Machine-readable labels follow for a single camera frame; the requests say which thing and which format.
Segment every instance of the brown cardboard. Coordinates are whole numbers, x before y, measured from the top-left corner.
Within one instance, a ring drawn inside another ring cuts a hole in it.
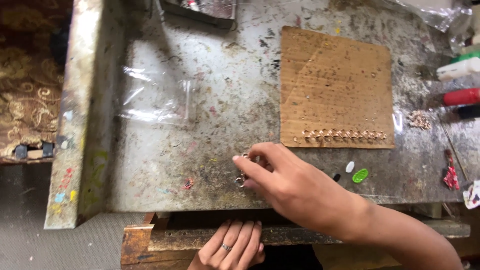
[[[280,141],[288,147],[395,148],[390,51],[282,29]],[[305,139],[302,131],[384,132],[386,139]]]

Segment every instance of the gray floor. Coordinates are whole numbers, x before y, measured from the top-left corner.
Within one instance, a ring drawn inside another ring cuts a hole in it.
[[[45,231],[50,171],[0,167],[0,270],[119,269],[123,228],[143,214],[101,214],[74,230]]]

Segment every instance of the hand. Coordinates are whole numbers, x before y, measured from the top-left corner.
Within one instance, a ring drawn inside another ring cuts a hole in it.
[[[234,156],[235,165],[248,176],[245,187],[265,197],[282,216],[305,228],[343,241],[367,228],[369,203],[351,193],[321,170],[302,161],[282,144],[252,146],[249,159]]]
[[[223,223],[212,238],[198,251],[188,270],[246,270],[265,260],[260,243],[260,221],[229,221]],[[232,248],[227,251],[221,245]]]

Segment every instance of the patterned fabric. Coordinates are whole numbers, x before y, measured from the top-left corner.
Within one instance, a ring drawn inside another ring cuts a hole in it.
[[[54,143],[63,84],[49,48],[72,0],[0,0],[0,160]]]

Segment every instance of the metal workbench surface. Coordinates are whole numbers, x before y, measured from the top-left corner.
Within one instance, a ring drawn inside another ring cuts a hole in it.
[[[196,125],[184,128],[118,118],[117,141],[106,185],[106,211],[151,212],[267,207],[252,191],[237,188],[231,161],[255,143],[279,141],[281,28],[284,25],[386,46],[392,57],[395,149],[291,148],[328,175],[340,173],[347,190],[380,204],[461,201],[469,183],[456,161],[460,191],[442,182],[450,148],[437,114],[445,121],[470,180],[479,175],[479,121],[452,121],[441,94],[458,82],[441,83],[432,74],[451,54],[447,38],[406,12],[348,0],[261,1],[237,7],[238,27],[222,31],[189,19],[154,12],[126,22],[126,64],[169,67],[198,81]],[[463,85],[478,80],[466,78]],[[408,125],[422,110],[431,130]],[[367,168],[360,184],[345,173]],[[185,179],[193,186],[182,189]]]

